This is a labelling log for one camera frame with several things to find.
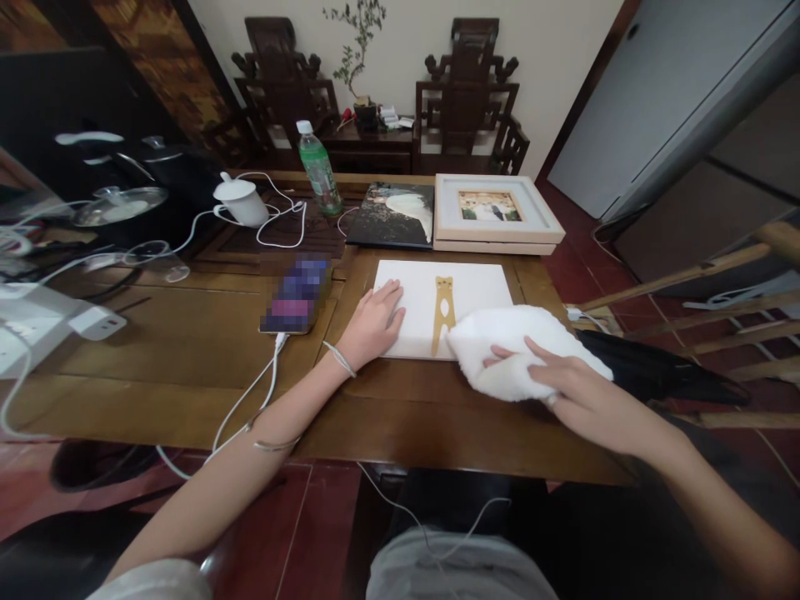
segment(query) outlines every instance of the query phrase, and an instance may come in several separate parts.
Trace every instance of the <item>smartphone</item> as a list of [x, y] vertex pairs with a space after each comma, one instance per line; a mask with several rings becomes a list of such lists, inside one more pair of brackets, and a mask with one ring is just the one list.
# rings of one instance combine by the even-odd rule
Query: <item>smartphone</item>
[[333, 268], [324, 258], [298, 257], [267, 281], [267, 314], [261, 333], [303, 335], [311, 331], [328, 299]]

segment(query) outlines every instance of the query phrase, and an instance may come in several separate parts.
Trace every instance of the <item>bracelet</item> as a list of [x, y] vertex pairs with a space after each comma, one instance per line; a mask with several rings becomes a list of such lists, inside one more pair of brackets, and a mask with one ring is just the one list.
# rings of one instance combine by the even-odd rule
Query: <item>bracelet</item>
[[357, 376], [356, 372], [353, 371], [353, 367], [351, 367], [350, 363], [348, 362], [348, 360], [344, 356], [342, 356], [342, 353], [339, 352], [336, 349], [336, 347], [333, 346], [332, 344], [329, 344], [328, 342], [324, 342], [324, 341], [322, 343], [325, 344], [327, 346], [327, 349], [330, 350], [333, 353], [333, 356], [336, 358], [336, 362], [339, 363], [340, 365], [342, 365], [345, 368], [345, 370], [348, 373], [350, 373], [350, 377], [355, 378]]
[[300, 441], [300, 437], [298, 437], [293, 442], [288, 442], [285, 444], [278, 444], [277, 446], [273, 446], [272, 444], [267, 444], [264, 442], [255, 442], [253, 446], [262, 450], [264, 452], [280, 452], [281, 450], [286, 450], [287, 448], [294, 448], [297, 443]]

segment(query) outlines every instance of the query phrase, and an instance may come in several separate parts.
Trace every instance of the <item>plastic water bottle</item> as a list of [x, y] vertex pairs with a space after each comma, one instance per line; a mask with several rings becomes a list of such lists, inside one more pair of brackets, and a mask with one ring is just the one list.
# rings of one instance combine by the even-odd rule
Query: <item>plastic water bottle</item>
[[342, 198], [333, 181], [331, 161], [323, 143], [314, 135], [309, 121], [297, 121], [300, 132], [300, 160], [308, 174], [319, 209], [326, 217], [335, 217], [342, 212]]

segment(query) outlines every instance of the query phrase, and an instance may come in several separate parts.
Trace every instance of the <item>wooden armchair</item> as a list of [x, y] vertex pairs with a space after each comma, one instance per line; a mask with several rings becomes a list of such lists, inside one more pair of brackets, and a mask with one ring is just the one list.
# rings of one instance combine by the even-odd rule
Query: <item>wooden armchair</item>
[[[317, 135], [332, 129], [339, 119], [333, 82], [317, 79], [321, 61], [296, 52], [294, 28], [285, 17], [248, 17], [244, 20], [253, 52], [235, 52], [231, 59], [242, 71], [235, 77], [246, 109], [217, 125], [209, 135], [239, 129], [246, 123], [250, 139], [260, 147], [261, 168], [302, 169], [297, 146], [297, 121], [310, 121]], [[283, 147], [270, 132], [285, 137]]]
[[[453, 20], [452, 55], [436, 64], [425, 60], [430, 81], [417, 82], [413, 144], [416, 174], [518, 174], [529, 141], [511, 116], [519, 91], [508, 78], [519, 61], [494, 56], [498, 19]], [[435, 131], [439, 154], [423, 153], [423, 138]], [[491, 140], [491, 152], [475, 153], [481, 137]]]
[[[596, 308], [605, 307], [609, 304], [636, 298], [647, 293], [656, 292], [662, 288], [668, 288], [676, 283], [683, 283], [692, 279], [708, 277], [716, 273], [727, 271], [728, 269], [740, 267], [747, 263], [752, 263], [761, 258], [765, 258], [770, 253], [775, 253], [779, 257], [786, 259], [795, 268], [800, 267], [800, 232], [786, 222], [774, 222], [758, 229], [754, 237], [759, 243], [754, 246], [746, 247], [743, 250], [726, 254], [720, 258], [705, 262], [697, 267], [689, 268], [685, 271], [667, 275], [649, 283], [643, 283], [628, 290], [617, 292], [609, 296], [603, 296], [597, 300], [586, 302], [579, 308], [588, 312]], [[727, 308], [702, 312], [691, 317], [682, 317], [661, 325], [646, 327], [637, 331], [624, 334], [626, 339], [642, 340], [661, 333], [679, 331], [705, 323], [714, 323], [732, 317], [746, 314], [758, 313], [773, 308], [790, 306], [800, 303], [800, 289], [789, 292], [782, 292], [772, 296], [763, 296], [754, 300], [733, 304]], [[696, 346], [684, 348], [684, 356], [697, 356], [704, 353], [716, 352], [724, 348], [735, 348], [747, 344], [765, 342], [771, 339], [784, 338], [789, 335], [800, 335], [800, 321], [787, 319], [776, 321], [767, 326], [752, 327], [743, 329], [740, 332], [721, 337], [711, 342], [704, 342]], [[784, 358], [783, 360], [759, 362], [746, 367], [735, 368], [724, 373], [733, 381], [746, 382], [760, 378], [781, 378], [789, 382], [800, 382], [800, 356]], [[800, 427], [800, 422], [795, 420], [795, 426]]]
[[259, 168], [267, 156], [267, 146], [253, 133], [249, 110], [233, 114], [222, 123], [213, 122], [202, 136], [208, 147], [227, 168]]

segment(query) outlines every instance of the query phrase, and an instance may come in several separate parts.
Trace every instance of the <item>cat illustration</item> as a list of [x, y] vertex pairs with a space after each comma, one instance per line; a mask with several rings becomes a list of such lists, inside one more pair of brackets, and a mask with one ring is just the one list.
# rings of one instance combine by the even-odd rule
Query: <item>cat illustration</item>
[[[442, 309], [444, 301], [447, 300], [446, 309]], [[442, 336], [442, 326], [447, 326], [447, 330], [456, 326], [456, 314], [453, 310], [453, 278], [436, 278], [436, 312], [433, 315], [433, 345], [431, 346], [431, 356], [436, 357], [439, 349], [439, 338]]]

